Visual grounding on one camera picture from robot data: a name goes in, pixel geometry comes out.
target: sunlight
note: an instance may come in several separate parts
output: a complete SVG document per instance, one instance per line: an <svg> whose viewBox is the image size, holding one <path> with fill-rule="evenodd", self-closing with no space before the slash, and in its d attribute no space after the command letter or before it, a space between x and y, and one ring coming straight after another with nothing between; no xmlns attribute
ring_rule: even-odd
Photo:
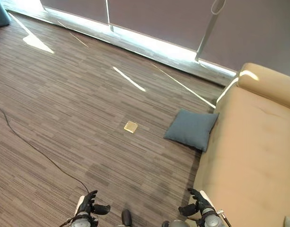
<svg viewBox="0 0 290 227"><path fill-rule="evenodd" d="M215 64L212 64L212 63L209 63L209 62L206 62L206 61L203 61L203 60L199 60L198 62L195 61L195 63L198 63L198 64L203 64L204 66L207 66L207 67L210 67L212 69L215 69L215 70L218 70L218 71L222 71L232 77L234 77L236 75L236 72L234 71L231 71L231 70L228 70L228 69L225 69L221 66L217 66Z"/></svg>
<svg viewBox="0 0 290 227"><path fill-rule="evenodd" d="M91 28L91 29L93 29L95 31L98 31L98 32L103 32L103 33L111 32L110 28L109 28L109 25L105 25L103 23L99 23L99 22L96 22L94 20L86 19L86 18L83 18L83 17L75 16L75 15L70 14L70 13L65 13L65 12L61 12L61 11L58 11L58 10L50 9L48 7L46 7L45 10L49 14L52 14L52 15L58 17L58 18L62 18L64 20L72 22L74 24L83 25L85 27ZM63 25L61 22L59 22L59 23L63 27L67 28L67 26Z"/></svg>
<svg viewBox="0 0 290 227"><path fill-rule="evenodd" d="M114 26L114 32L120 37L128 39L133 44L138 44L152 50L152 53L161 53L168 56L169 58L180 59L184 61L193 61L196 57L195 51L191 51L183 47L167 43L165 41L151 38L137 32L132 32L116 26Z"/></svg>
<svg viewBox="0 0 290 227"><path fill-rule="evenodd" d="M219 98L216 100L216 103L218 103L221 98L227 93L227 91L232 87L233 84L238 82L238 77L236 77L234 80L231 81L231 83L226 87L226 89L223 91L223 93L219 96Z"/></svg>
<svg viewBox="0 0 290 227"><path fill-rule="evenodd" d="M25 25L22 24L14 15L9 13L9 15L28 33L28 36L23 38L23 41L33 47L47 51L49 53L54 53L48 46L46 46L38 37L36 37Z"/></svg>
<svg viewBox="0 0 290 227"><path fill-rule="evenodd" d="M160 69L159 67L157 67L156 65L152 64L155 68L157 68L158 70L160 70L161 72L163 72L164 74L166 74L169 78L171 78L172 80L174 80L176 83L178 83L179 85L181 85L182 87L184 87L187 91L190 91L192 94L194 94L196 97L198 97L200 100L204 101L206 104L208 104L209 106L211 106L213 109L216 108L215 105L213 105L212 103L210 103L209 101L207 101L206 99L204 99L203 97L201 97L200 95L198 95L197 93L195 93L194 91L192 91L190 88L186 87L184 84L182 84L181 82L179 82L178 80L176 80L175 78L173 78L172 76L170 76L168 73L164 72L162 69Z"/></svg>
<svg viewBox="0 0 290 227"><path fill-rule="evenodd" d="M43 11L43 6L40 0L12 0L19 8L25 11Z"/></svg>
<svg viewBox="0 0 290 227"><path fill-rule="evenodd" d="M253 72L251 72L249 70L244 70L239 74L240 77L245 76L245 75L251 77L252 79L259 81L259 78Z"/></svg>
<svg viewBox="0 0 290 227"><path fill-rule="evenodd" d="M130 79L128 76L126 76L122 71L120 71L118 68L113 67L113 69L115 71L117 71L122 77L124 77L126 80L128 80L130 83L132 83L133 85L135 85L135 87L137 87L139 90L146 92L146 90L144 88L142 88L140 85L138 85L137 83L135 83L132 79Z"/></svg>

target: power cord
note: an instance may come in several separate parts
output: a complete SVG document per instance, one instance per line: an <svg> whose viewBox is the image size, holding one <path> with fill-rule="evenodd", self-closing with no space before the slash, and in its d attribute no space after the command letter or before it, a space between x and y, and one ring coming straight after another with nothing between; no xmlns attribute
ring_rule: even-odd
<svg viewBox="0 0 290 227"><path fill-rule="evenodd" d="M5 114L5 112L0 108L0 111L3 113L3 115L4 115L4 118L5 118L5 120L6 120L6 123L7 123L7 125L8 125L8 127L11 129L11 131L17 136L17 137L19 137L21 140L23 140L26 144L28 144L29 146L31 146L34 150L36 150L37 152L39 152L41 155L43 155L46 159L48 159L52 164L54 164L55 165L55 167L57 167L62 173L64 173L64 174L66 174L67 176L69 176L69 177L71 177L72 179L74 179L74 180L76 180L76 181L78 181L78 182L80 182L80 184L81 185L83 185L84 186L84 188L85 188L85 190L87 191L87 193L89 193L89 190L88 190L88 188L86 187L86 185L82 182L82 181L80 181L79 179L77 179L76 177L74 177L74 176L72 176L72 175L70 175L70 174L68 174L68 173L66 173L64 170L62 170L54 161L52 161L46 154L44 154L42 151L40 151L38 148L36 148L35 146L33 146L31 143L29 143L26 139L24 139L23 137L21 137L12 127L11 127L11 125L10 125L10 123L9 123L9 120L8 120L8 117L7 117L7 115Z"/></svg>

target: gray fabric pillow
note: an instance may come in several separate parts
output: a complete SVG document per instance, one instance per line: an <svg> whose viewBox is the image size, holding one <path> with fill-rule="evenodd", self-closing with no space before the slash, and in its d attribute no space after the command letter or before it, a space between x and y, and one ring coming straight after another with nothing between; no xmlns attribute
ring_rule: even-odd
<svg viewBox="0 0 290 227"><path fill-rule="evenodd" d="M210 131L217 117L218 114L198 114L181 109L164 138L195 147L205 152L208 146Z"/></svg>
<svg viewBox="0 0 290 227"><path fill-rule="evenodd" d="M285 218L285 227L290 227L290 218L289 217Z"/></svg>

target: tan leather sofa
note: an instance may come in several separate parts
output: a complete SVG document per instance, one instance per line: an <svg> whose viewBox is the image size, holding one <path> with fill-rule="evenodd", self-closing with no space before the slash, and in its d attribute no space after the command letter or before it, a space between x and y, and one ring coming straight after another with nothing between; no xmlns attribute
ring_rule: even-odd
<svg viewBox="0 0 290 227"><path fill-rule="evenodd" d="M247 63L215 113L194 188L233 227L282 227L290 216L290 77Z"/></svg>

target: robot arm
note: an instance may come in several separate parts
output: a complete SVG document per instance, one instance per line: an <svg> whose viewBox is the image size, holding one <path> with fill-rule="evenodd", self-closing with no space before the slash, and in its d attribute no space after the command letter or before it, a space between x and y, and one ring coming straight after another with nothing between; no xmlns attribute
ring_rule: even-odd
<svg viewBox="0 0 290 227"><path fill-rule="evenodd" d="M71 223L71 227L97 227L98 219L91 216L92 214L105 215L109 213L110 206L94 204L97 190L90 192L86 196L81 196L77 204L75 216L60 227Z"/></svg>
<svg viewBox="0 0 290 227"><path fill-rule="evenodd" d="M184 216L191 216L198 211L200 211L202 218L196 221L196 224L200 227L225 227L222 219L219 217L218 213L215 211L211 202L204 198L204 196L193 188L188 188L188 191L193 198L196 200L196 203L187 205L185 207L179 207L178 210L180 214ZM231 227L231 224L228 222L226 217L223 215L223 218L227 225Z"/></svg>

